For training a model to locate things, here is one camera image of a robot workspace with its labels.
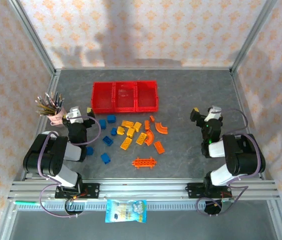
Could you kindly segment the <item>orange lego chassis piece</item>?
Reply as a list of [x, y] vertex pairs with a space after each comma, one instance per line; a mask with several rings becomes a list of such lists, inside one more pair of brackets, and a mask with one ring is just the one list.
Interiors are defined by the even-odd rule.
[[157, 164], [157, 161], [150, 157], [150, 158], [137, 158], [132, 162], [132, 165], [137, 169], [140, 168], [150, 168], [152, 169]]

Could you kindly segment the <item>green stick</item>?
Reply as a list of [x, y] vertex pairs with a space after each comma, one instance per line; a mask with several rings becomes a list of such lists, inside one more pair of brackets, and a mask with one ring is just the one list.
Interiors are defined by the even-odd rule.
[[25, 206], [39, 206], [40, 204], [36, 201], [22, 201], [22, 200], [16, 200], [14, 201], [15, 205], [25, 205]]

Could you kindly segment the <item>pink pencil cup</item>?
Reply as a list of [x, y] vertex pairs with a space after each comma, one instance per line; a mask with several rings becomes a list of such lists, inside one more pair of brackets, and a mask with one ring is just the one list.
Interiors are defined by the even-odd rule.
[[66, 115], [66, 110], [62, 107], [56, 115], [48, 116], [47, 118], [50, 120], [51, 126], [58, 126], [63, 124], [63, 116]]

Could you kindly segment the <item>aluminium frame post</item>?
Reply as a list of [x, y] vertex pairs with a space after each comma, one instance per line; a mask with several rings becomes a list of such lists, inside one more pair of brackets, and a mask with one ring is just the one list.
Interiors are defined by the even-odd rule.
[[231, 76], [235, 74], [238, 70], [240, 64], [243, 62], [245, 56], [247, 55], [249, 49], [251, 48], [254, 40], [256, 39], [258, 33], [262, 29], [265, 24], [268, 16], [272, 12], [274, 6], [276, 5], [278, 0], [266, 0], [256, 21], [254, 22], [246, 40], [244, 41], [241, 49], [238, 52], [237, 57], [234, 60], [233, 65], [229, 68]]
[[55, 74], [56, 68], [54, 67], [43, 43], [41, 42], [33, 24], [31, 23], [24, 7], [20, 0], [7, 0], [15, 12], [16, 17], [19, 19], [22, 28], [27, 34], [29, 40], [31, 41], [34, 49], [37, 51], [39, 57], [41, 58], [44, 66], [47, 68], [51, 75]]

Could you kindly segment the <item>bunch of pencils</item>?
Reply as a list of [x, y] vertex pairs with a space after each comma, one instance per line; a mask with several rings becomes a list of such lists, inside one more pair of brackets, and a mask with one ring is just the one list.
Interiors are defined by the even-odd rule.
[[59, 92], [46, 92], [44, 96], [38, 96], [35, 103], [40, 116], [54, 116], [64, 107], [64, 98]]

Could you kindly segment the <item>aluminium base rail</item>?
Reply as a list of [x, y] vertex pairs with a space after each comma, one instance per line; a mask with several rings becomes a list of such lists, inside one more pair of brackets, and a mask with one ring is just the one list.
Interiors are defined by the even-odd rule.
[[[100, 184], [99, 199], [172, 201], [188, 199], [185, 187], [199, 178], [86, 178], [85, 183]], [[9, 200], [36, 201], [42, 189], [52, 181], [42, 178], [27, 178], [14, 181], [8, 194]], [[279, 200], [280, 195], [274, 180], [246, 178], [231, 184], [232, 195], [237, 197], [243, 186], [248, 189], [240, 200]]]

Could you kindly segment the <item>aluminium back frame rail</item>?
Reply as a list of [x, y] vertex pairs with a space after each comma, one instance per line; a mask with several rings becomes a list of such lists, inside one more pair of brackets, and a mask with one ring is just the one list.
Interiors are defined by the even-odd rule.
[[55, 72], [65, 71], [65, 70], [202, 70], [202, 71], [230, 71], [230, 67], [206, 67], [206, 66], [198, 66], [198, 67], [79, 67], [79, 68], [56, 68]]

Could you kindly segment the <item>blue snack bag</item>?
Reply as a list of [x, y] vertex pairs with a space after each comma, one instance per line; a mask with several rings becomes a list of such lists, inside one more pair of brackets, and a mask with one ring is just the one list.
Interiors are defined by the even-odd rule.
[[106, 223], [139, 222], [147, 220], [147, 201], [128, 200], [120, 201], [108, 199], [106, 204]]

